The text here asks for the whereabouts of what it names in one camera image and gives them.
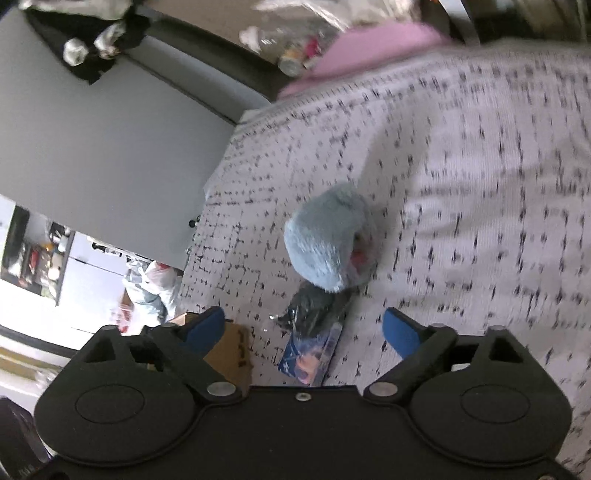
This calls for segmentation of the kitchen shelf with appliances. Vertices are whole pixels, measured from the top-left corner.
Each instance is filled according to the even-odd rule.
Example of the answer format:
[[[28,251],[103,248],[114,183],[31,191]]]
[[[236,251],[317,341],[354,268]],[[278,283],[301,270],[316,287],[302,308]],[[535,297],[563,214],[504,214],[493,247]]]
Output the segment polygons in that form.
[[[1,245],[1,279],[60,303],[75,231],[15,205]]]

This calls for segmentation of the open cardboard box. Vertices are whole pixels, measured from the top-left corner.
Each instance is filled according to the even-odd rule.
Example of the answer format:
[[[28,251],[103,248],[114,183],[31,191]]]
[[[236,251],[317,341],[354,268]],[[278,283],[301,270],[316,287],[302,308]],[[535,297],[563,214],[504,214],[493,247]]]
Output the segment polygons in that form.
[[[201,313],[186,312],[168,321],[176,325],[184,345],[204,359],[242,394],[252,385],[252,362],[249,356],[249,331],[226,319],[221,307]]]

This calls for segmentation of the pink bed sheet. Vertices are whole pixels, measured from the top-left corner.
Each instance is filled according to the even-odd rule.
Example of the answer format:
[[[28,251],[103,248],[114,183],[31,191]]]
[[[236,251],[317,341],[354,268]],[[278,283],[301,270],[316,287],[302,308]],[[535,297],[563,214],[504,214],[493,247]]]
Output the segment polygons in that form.
[[[390,21],[375,27],[352,29],[339,35],[311,70],[290,82],[277,98],[287,98],[324,82],[452,43],[449,35],[423,22]]]

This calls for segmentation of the hanging dark clothes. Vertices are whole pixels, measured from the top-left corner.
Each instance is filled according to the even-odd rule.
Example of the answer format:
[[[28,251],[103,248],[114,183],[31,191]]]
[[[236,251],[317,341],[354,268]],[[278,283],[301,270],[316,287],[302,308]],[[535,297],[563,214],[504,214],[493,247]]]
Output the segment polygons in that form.
[[[89,85],[123,52],[137,47],[150,27],[137,1],[20,1],[19,10],[61,65]]]

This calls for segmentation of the grey-blue trash bag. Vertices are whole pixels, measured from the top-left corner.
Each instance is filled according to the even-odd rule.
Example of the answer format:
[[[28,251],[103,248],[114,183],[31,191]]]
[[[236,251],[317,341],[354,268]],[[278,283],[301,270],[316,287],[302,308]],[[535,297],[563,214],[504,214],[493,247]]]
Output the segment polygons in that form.
[[[133,304],[134,310],[158,319],[161,313],[160,297],[153,293],[143,282],[141,274],[129,267],[123,277],[125,291]]]

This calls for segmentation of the patterned grey bed blanket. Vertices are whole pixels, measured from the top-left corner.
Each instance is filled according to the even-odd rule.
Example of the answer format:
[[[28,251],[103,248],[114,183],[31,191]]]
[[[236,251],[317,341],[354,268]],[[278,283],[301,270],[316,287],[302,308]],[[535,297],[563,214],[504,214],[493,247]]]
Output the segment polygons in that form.
[[[301,282],[284,223],[341,182],[373,206],[379,256],[328,383],[366,386],[398,362],[391,306],[465,334],[503,325],[568,397],[560,458],[588,478],[589,48],[437,49],[242,116],[205,185],[180,297],[249,327],[256,384],[283,381],[271,318]]]

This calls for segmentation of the blue fluffy plush toy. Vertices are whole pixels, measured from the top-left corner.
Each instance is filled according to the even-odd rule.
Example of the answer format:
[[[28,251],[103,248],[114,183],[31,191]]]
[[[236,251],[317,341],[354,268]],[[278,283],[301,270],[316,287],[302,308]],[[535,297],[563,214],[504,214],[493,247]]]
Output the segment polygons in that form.
[[[304,280],[339,293],[369,280],[376,262],[375,233],[367,200],[352,183],[339,183],[291,215],[283,242]]]

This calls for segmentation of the large clear water bottle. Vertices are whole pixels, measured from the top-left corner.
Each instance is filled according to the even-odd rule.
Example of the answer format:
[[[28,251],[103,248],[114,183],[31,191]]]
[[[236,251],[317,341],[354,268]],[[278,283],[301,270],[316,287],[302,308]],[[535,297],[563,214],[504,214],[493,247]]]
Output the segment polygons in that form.
[[[259,1],[252,10],[262,16],[259,26],[245,28],[238,38],[256,53],[324,29],[345,31],[352,23],[349,7],[341,1]]]

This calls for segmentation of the white trash bag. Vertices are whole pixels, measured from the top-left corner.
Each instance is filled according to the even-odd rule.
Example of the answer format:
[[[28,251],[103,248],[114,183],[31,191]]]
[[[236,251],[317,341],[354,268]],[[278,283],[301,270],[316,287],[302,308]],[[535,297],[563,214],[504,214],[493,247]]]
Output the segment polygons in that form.
[[[141,304],[156,314],[159,323],[174,318],[178,308],[181,271],[167,264],[151,261],[142,266],[139,272],[139,286],[143,291]]]

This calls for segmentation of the paper cup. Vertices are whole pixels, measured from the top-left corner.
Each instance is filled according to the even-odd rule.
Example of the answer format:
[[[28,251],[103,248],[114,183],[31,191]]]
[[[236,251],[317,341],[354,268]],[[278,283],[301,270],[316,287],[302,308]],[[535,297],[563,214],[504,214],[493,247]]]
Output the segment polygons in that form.
[[[304,52],[297,49],[288,49],[277,60],[277,68],[290,78],[301,77],[304,73]]]

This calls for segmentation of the clear bag of dark items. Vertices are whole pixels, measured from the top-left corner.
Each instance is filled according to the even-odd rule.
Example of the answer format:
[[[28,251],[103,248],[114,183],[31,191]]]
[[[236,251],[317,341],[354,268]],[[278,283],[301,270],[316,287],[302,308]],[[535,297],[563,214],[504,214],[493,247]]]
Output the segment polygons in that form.
[[[332,293],[301,283],[287,309],[270,316],[288,334],[279,370],[308,387],[319,387],[325,379],[344,330],[353,290]]]

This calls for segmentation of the red printed plastic bag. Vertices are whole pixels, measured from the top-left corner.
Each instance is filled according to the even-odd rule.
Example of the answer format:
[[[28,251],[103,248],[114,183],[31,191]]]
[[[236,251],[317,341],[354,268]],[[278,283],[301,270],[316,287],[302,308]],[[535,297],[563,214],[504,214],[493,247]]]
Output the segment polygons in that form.
[[[127,292],[123,293],[118,309],[116,310],[116,323],[121,333],[126,333],[131,324],[134,311],[134,304]]]

